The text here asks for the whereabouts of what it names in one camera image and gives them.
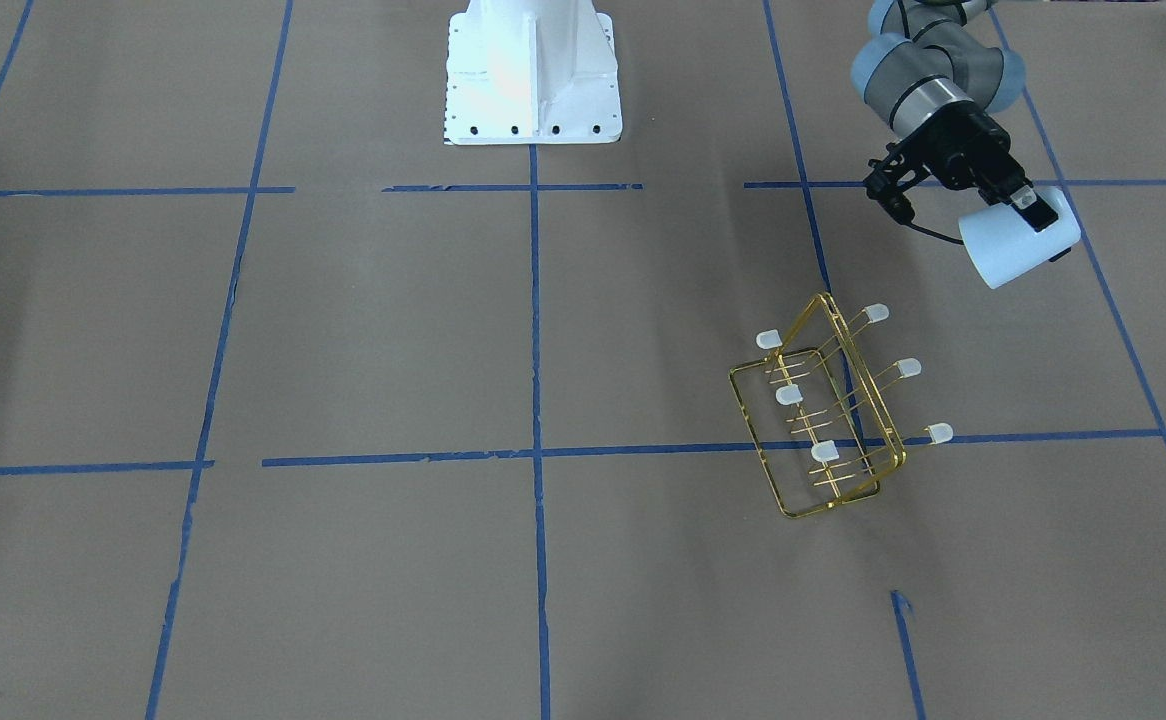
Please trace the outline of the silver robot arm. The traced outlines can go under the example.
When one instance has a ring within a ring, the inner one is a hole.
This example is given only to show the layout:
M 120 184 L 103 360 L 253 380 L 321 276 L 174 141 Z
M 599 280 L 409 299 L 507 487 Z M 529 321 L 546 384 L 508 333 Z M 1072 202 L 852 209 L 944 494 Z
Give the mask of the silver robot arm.
M 1011 109 L 1026 86 L 1021 56 L 982 46 L 967 32 L 991 1 L 876 1 L 871 40 L 851 68 L 854 88 L 897 141 L 868 161 L 863 179 L 900 225 L 916 229 L 906 193 L 925 179 L 951 191 L 977 190 L 986 205 L 1007 207 L 1032 231 L 1058 222 L 1013 158 L 1012 138 L 993 114 Z

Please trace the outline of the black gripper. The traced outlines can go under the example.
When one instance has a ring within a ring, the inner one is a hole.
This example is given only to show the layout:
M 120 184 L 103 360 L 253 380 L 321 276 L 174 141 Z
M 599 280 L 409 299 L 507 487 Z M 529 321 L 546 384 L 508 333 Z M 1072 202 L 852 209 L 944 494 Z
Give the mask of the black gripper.
M 1032 232 L 1058 223 L 1058 210 L 1037 190 L 1012 154 L 1007 130 L 972 102 L 950 102 L 920 128 L 886 146 L 881 159 L 868 163 L 863 181 L 868 200 L 883 207 L 902 205 L 904 193 L 925 179 L 937 179 L 947 190 L 977 190 L 989 204 L 1007 204 Z

